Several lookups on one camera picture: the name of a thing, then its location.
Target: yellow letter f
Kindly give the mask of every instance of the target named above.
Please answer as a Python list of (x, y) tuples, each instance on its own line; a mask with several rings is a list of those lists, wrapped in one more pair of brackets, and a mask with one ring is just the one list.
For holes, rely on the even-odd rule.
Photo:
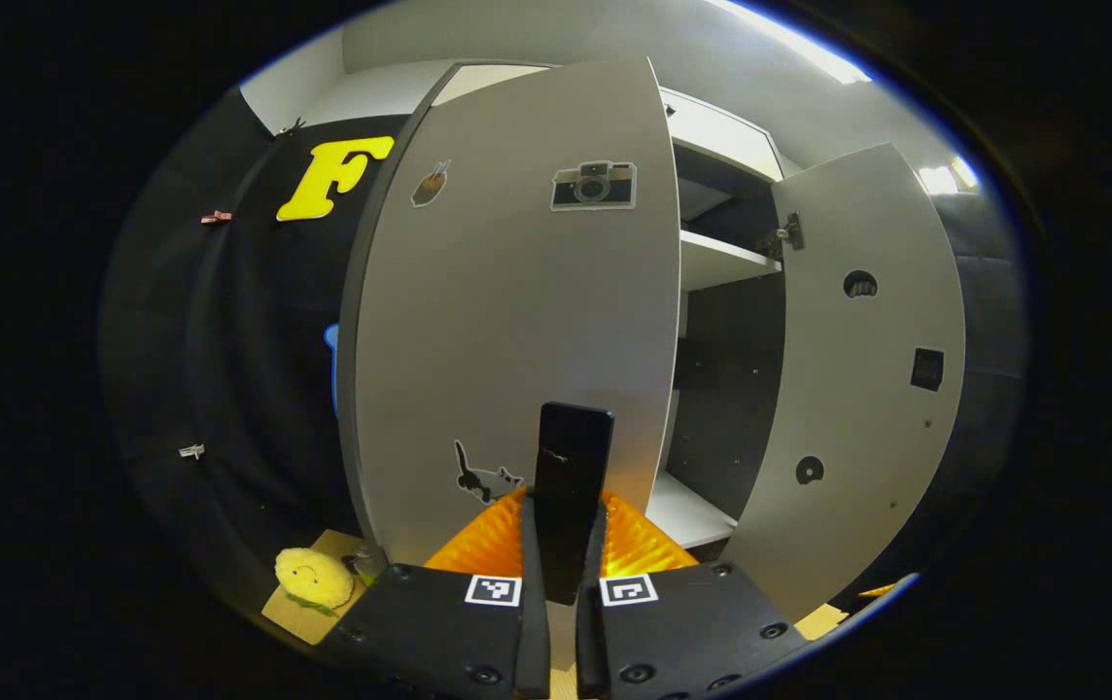
[[(355, 138), (353, 141), (322, 142), (315, 146), (310, 155), (315, 157), (310, 167), (306, 168), (306, 174), (301, 181), (297, 184), (297, 190), (292, 194), (292, 199), (280, 207), (275, 214), (276, 220), (291, 221), (294, 219), (318, 219), (330, 214), (332, 203), (327, 198), (327, 189), (330, 183), (336, 184), (339, 194), (353, 189), (361, 174), (366, 171), (366, 154), (374, 156), (377, 160), (383, 160), (391, 151), (393, 138), (381, 136), (377, 138)], [(346, 164), (344, 159), (357, 151)]]

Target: camera sticker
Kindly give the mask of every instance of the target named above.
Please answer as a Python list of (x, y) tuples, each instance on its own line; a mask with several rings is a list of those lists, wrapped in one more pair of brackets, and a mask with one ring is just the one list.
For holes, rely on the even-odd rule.
[(414, 190), (414, 196), (410, 198), (410, 203), (414, 203), (414, 209), (435, 203), (436, 196), (444, 191), (444, 185), (448, 183), (449, 165), (453, 165), (451, 160), (440, 160), (435, 168), (431, 168), (427, 177), (421, 178), (418, 188)]
[(613, 160), (590, 160), (553, 176), (553, 211), (633, 209), (637, 168)]

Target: cat sticker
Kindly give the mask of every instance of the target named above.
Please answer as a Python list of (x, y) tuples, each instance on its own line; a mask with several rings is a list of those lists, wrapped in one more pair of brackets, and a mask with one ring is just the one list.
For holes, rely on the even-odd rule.
[(516, 491), (525, 482), (520, 475), (512, 475), (504, 466), (496, 473), (484, 470), (471, 470), (470, 462), (466, 457), (466, 446), (459, 440), (454, 440), (453, 446), (457, 447), (457, 487), (477, 497), (484, 505), (493, 504), (502, 496)]

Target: ceiling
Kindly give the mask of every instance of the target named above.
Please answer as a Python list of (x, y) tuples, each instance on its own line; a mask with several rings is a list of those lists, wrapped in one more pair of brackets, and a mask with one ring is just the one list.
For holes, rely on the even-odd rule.
[(648, 57), (664, 88), (767, 129), (801, 168), (885, 141), (915, 169), (955, 156), (883, 82), (842, 85), (704, 0), (397, 0), (342, 32), (346, 72), (429, 58)]

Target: white shelf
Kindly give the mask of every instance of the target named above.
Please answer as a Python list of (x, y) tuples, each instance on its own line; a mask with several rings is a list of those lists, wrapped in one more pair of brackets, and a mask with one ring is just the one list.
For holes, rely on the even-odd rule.
[(716, 287), (782, 272), (773, 258), (707, 238), (705, 235), (682, 231), (682, 292)]
[(646, 502), (646, 519), (684, 550), (724, 540), (737, 526), (737, 521), (708, 504), (666, 470), (655, 474), (651, 501)]
[(686, 221), (698, 217), (707, 209), (715, 208), (716, 205), (728, 203), (729, 199), (731, 196), (719, 189), (699, 185), (677, 175), (676, 200), (682, 211), (682, 219)]

